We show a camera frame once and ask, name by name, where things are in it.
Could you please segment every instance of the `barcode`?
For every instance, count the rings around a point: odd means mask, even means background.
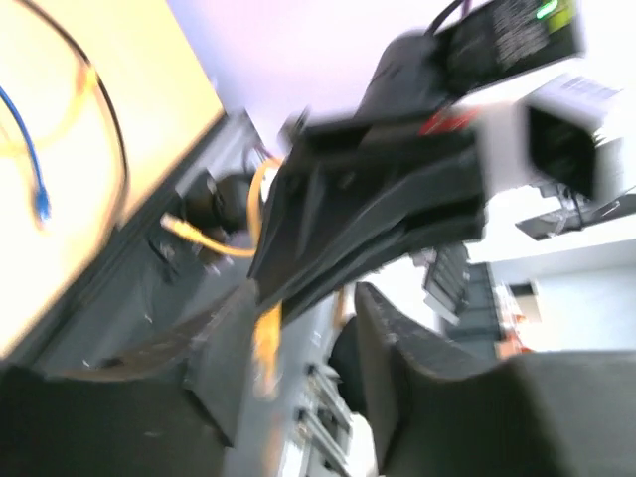
[[[566,89],[568,92],[574,92],[576,94],[584,95],[596,100],[606,101],[611,99],[620,91],[612,89],[611,87],[603,86],[595,81],[592,81],[583,77],[576,77],[565,82],[562,89]]]

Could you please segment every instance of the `black plastic mount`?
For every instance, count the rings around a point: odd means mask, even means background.
[[[272,184],[249,272],[262,310],[283,300],[288,322],[405,253],[481,236],[474,134],[418,135],[427,117],[303,131]]]

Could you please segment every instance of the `cable plug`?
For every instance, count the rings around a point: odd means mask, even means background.
[[[39,187],[34,197],[36,217],[41,226],[46,226],[51,219],[51,202],[49,194],[44,187]]]

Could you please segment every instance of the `device label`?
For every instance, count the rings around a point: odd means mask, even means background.
[[[550,43],[550,30],[545,22],[537,18],[537,6],[537,0],[493,3],[498,60],[504,70]]]

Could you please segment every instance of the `white wall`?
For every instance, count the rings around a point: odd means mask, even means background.
[[[536,290],[554,348],[636,349],[636,267],[541,277]]]

